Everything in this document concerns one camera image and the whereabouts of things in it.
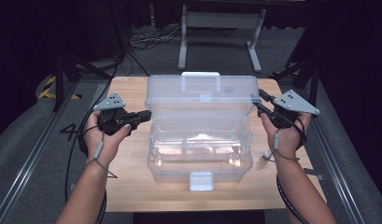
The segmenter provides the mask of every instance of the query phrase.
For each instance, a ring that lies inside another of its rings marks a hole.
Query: wooden table
[[[108,95],[117,92],[126,102],[129,112],[145,110],[147,77],[115,77]],[[281,91],[275,80],[259,79],[260,89],[274,96]],[[266,132],[257,112],[249,116],[254,134],[251,144],[254,165],[241,181],[214,183],[213,191],[190,191],[189,183],[155,182],[147,166],[151,121],[142,123],[120,144],[117,157],[109,170],[118,179],[109,178],[106,184],[107,212],[163,212],[218,211],[285,208],[276,187],[276,166],[262,162],[260,156],[268,148]],[[304,147],[297,156],[304,168],[313,169]],[[325,198],[316,176],[309,176]]]

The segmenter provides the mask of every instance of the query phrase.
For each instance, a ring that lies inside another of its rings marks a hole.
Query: tape
[[[56,99],[56,94],[49,93],[50,87],[51,87],[51,85],[53,85],[55,80],[56,80],[56,76],[55,75],[51,75],[49,80],[46,82],[43,90],[41,91],[41,93],[39,93],[38,98]],[[74,94],[71,97],[71,99],[73,99],[73,100],[79,100],[81,98],[82,98],[82,94]]]

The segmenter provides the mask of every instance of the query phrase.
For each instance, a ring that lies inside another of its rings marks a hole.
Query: transparent plastic container
[[[251,76],[150,77],[148,165],[154,179],[189,182],[192,174],[211,174],[213,182],[241,180],[253,164],[248,114],[260,101]]]

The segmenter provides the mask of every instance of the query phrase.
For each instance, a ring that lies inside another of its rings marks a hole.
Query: gray plastic mount
[[[115,109],[125,107],[126,104],[120,98],[117,92],[114,92],[112,95],[108,96],[105,100],[98,103],[93,107],[93,110],[106,110],[106,109]]]
[[[313,115],[319,114],[319,110],[313,107],[302,96],[293,90],[287,91],[280,97],[275,98],[275,104],[289,111],[305,112]]]

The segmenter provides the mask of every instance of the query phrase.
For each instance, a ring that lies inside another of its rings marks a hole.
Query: skin
[[[99,111],[90,115],[88,128],[97,124],[98,116]],[[269,147],[273,148],[273,139],[277,128],[265,114],[261,114],[261,119],[267,133]],[[311,116],[300,114],[299,119],[307,129]],[[301,127],[299,121],[296,121],[296,124]],[[109,169],[109,164],[117,155],[120,142],[128,135],[129,131],[130,126],[126,125],[115,134],[104,136],[104,146],[98,161],[106,170]],[[94,152],[102,140],[102,132],[98,128],[90,129],[86,132],[86,139],[89,149],[88,161],[92,161]],[[300,135],[294,128],[280,130],[278,150],[288,158],[295,158],[299,140]],[[285,159],[278,153],[274,153],[274,157],[282,189],[293,207],[309,223],[336,223],[330,208],[321,198],[299,162]],[[106,190],[106,170],[95,161],[87,165],[56,223],[95,223]],[[288,214],[291,223],[300,223],[291,212]]]
[[[87,127],[97,125],[99,111],[93,112],[88,119]],[[128,135],[130,125],[125,125],[115,134],[104,136],[104,146],[98,157],[100,164],[109,169],[109,164],[118,153],[120,142]],[[89,149],[88,162],[102,140],[102,132],[98,128],[86,132]],[[56,223],[95,223],[100,213],[101,204],[106,190],[107,173],[95,161],[88,164],[72,192],[63,212]]]
[[[298,118],[306,130],[311,115],[301,113]],[[267,133],[269,147],[273,148],[273,139],[277,128],[265,114],[261,114],[261,119]],[[302,127],[300,121],[297,120],[295,123],[299,128]],[[291,127],[280,130],[278,134],[278,151],[287,158],[296,158],[296,148],[301,139],[299,133]],[[307,177],[299,162],[288,160],[278,153],[273,155],[281,187],[298,213],[309,223],[336,223],[332,211]],[[290,210],[288,210],[288,215],[291,223],[301,223]]]

